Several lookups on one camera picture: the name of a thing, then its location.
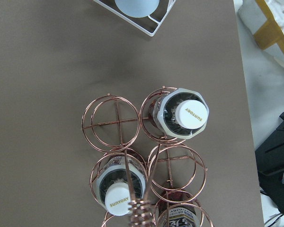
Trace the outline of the copper wire bottle basket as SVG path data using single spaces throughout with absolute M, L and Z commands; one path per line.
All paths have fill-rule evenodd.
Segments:
M 164 200 L 195 208 L 200 227 L 213 225 L 198 200 L 205 187 L 207 167 L 198 154 L 184 139 L 166 135 L 156 128 L 150 119 L 149 108 L 155 98 L 174 91 L 175 87 L 162 87 L 150 93 L 140 108 L 122 96 L 107 94 L 93 100 L 85 109 L 81 126 L 88 144 L 102 153 L 91 170 L 89 185 L 99 207 L 105 210 L 101 223 L 104 227 L 157 227 L 158 203 Z M 96 180 L 103 166 L 113 155 L 125 156 L 125 167 L 130 191 L 129 213 L 115 216 L 97 200 Z M 146 174 L 143 197 L 135 197 L 128 157 L 140 158 Z M 191 198 L 170 201 L 161 194 L 170 191 L 186 191 Z

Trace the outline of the tea bottle moved to tray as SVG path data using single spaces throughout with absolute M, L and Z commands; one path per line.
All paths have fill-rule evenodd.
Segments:
M 161 196 L 170 201 L 185 201 L 191 198 L 191 194 L 186 191 L 164 191 Z M 188 205 L 179 205 L 170 208 L 175 203 L 167 203 L 159 200 L 158 227 L 199 227 L 200 221 L 196 216 L 195 208 Z

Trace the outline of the tea bottle far corner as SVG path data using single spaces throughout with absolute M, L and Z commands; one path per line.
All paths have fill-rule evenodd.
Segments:
M 185 88 L 155 98 L 149 108 L 150 119 L 156 128 L 184 140 L 204 131 L 209 112 L 201 94 Z

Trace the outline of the black equipment off table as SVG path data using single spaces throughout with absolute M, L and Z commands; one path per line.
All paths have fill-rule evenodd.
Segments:
M 284 112 L 283 120 L 256 149 L 256 163 L 260 187 L 284 214 Z

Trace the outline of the white foam and yellow frame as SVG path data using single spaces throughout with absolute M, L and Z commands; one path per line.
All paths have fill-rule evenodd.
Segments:
M 244 0 L 238 14 L 258 47 L 284 67 L 284 0 Z

